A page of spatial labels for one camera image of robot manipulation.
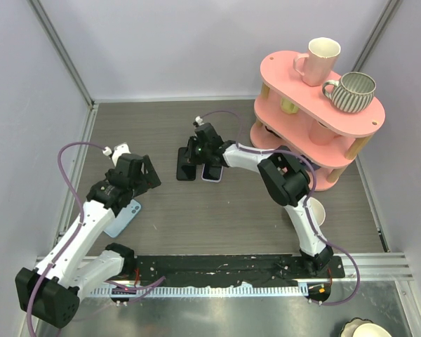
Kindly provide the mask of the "black phone case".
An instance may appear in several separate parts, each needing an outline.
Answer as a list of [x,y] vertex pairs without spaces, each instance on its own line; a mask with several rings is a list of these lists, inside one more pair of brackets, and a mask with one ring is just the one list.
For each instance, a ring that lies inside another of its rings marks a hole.
[[196,179],[196,165],[187,161],[186,147],[178,149],[176,179],[178,181],[194,181]]

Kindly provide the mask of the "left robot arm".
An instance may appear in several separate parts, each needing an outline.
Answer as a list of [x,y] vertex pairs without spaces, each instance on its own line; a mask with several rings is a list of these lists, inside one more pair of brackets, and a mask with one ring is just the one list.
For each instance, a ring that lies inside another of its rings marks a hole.
[[80,302],[101,283],[114,276],[127,280],[134,275],[135,252],[121,244],[110,244],[84,267],[79,264],[134,197],[160,184],[149,156],[124,153],[114,160],[114,168],[90,188],[79,217],[52,251],[34,269],[24,267],[15,277],[31,334],[35,333],[33,317],[62,329],[72,321]]

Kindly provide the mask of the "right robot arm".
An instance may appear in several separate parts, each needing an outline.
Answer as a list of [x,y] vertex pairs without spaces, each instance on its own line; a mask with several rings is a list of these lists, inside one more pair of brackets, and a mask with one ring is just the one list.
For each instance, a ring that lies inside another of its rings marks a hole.
[[195,135],[189,138],[185,158],[192,165],[208,164],[246,169],[258,173],[274,202],[284,207],[298,236],[303,269],[319,277],[333,257],[333,249],[316,222],[311,193],[316,178],[303,167],[309,162],[281,146],[273,150],[246,147],[233,140],[224,141],[210,123],[194,122]]

